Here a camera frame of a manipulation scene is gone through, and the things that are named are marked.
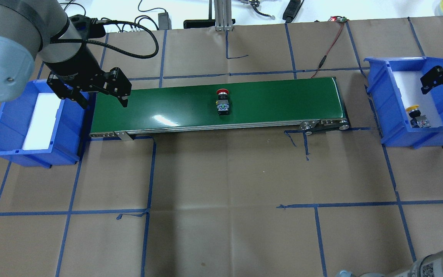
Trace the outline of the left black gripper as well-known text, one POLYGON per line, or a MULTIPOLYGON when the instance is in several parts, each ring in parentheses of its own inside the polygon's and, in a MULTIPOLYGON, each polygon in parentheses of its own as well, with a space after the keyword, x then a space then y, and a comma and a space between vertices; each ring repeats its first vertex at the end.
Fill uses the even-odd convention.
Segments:
POLYGON ((87 109, 88 100, 81 91, 101 92, 116 98, 123 108, 128 107, 132 84, 118 67, 109 72, 104 72, 97 63, 48 63, 47 67, 51 74, 56 76, 49 77, 47 84, 58 98, 68 98, 79 104, 82 109, 87 109))

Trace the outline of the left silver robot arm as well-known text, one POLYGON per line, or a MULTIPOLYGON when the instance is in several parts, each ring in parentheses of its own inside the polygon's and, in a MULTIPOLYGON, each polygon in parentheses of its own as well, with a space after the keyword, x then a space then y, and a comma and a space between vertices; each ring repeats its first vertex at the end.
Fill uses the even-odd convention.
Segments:
POLYGON ((119 68, 100 68, 88 48, 105 36, 104 22, 68 17, 56 0, 0 0, 0 102, 18 98, 39 56, 50 69, 47 85, 60 99, 88 106, 84 92, 100 92, 128 105, 131 83, 119 68))

